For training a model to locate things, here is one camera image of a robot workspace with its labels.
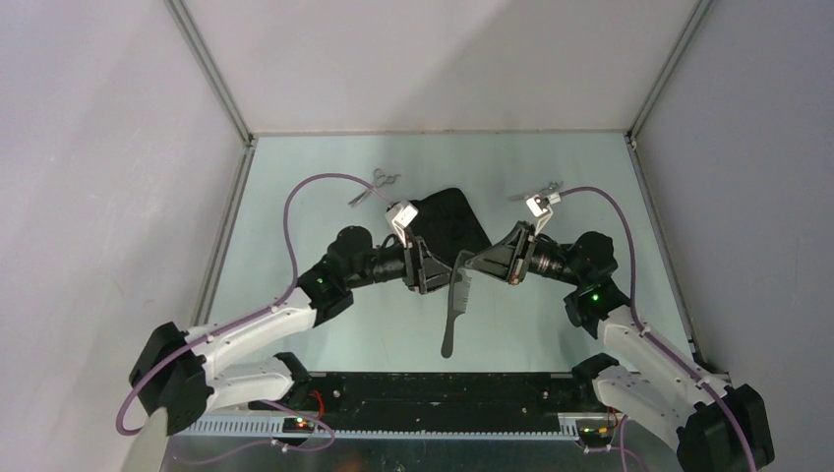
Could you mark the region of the black zippered tool case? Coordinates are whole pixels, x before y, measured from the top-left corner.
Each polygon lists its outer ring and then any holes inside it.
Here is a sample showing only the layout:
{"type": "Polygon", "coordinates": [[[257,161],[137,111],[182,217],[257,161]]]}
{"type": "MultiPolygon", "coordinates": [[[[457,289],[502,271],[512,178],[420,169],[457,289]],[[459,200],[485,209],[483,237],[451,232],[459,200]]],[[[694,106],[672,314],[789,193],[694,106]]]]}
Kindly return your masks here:
{"type": "Polygon", "coordinates": [[[461,251],[480,253],[493,245],[459,188],[447,188],[410,203],[418,214],[409,223],[429,251],[452,266],[461,251]]]}

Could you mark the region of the black handled comb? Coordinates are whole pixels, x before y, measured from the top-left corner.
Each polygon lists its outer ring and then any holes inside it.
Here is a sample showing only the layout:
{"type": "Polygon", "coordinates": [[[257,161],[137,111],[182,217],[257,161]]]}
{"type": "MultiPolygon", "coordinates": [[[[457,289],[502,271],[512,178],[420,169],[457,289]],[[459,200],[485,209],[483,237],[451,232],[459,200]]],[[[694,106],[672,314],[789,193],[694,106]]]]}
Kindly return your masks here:
{"type": "Polygon", "coordinates": [[[454,347],[454,327],[458,317],[466,313],[472,278],[467,273],[466,263],[475,256],[474,253],[461,251],[455,259],[449,276],[447,293],[447,320],[441,355],[448,359],[454,347]]]}

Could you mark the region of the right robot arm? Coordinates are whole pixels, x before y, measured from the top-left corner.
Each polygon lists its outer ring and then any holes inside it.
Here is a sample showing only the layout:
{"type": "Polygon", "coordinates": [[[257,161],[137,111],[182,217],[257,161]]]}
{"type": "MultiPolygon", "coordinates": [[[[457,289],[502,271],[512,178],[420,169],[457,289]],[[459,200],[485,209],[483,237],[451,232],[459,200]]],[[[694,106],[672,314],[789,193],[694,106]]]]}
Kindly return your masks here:
{"type": "Polygon", "coordinates": [[[617,267],[604,234],[586,232],[565,245],[519,221],[499,243],[459,253],[448,321],[465,310],[471,270],[509,285],[529,273],[571,284],[564,298],[570,323],[621,356],[597,354],[572,369],[578,407],[623,413],[663,441],[685,471],[758,471],[771,464],[775,450],[761,395],[710,373],[642,320],[612,278],[617,267]]]}

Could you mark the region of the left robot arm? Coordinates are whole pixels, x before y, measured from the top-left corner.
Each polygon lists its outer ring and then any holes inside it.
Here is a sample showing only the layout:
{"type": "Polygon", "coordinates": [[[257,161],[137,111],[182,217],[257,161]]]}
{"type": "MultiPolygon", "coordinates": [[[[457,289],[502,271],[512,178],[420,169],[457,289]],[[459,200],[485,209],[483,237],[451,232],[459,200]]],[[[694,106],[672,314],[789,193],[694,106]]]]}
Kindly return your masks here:
{"type": "Polygon", "coordinates": [[[412,233],[404,241],[390,235],[375,246],[366,228],[345,227],[287,294],[253,315],[225,327],[158,326],[129,383],[148,414],[166,410],[169,436],[213,410],[263,399],[299,409],[310,399],[311,384],[294,354],[278,353],[251,363],[246,357],[335,318],[353,305],[358,288],[396,279],[419,294],[447,286],[461,249],[459,242],[438,234],[424,238],[412,233]]]}

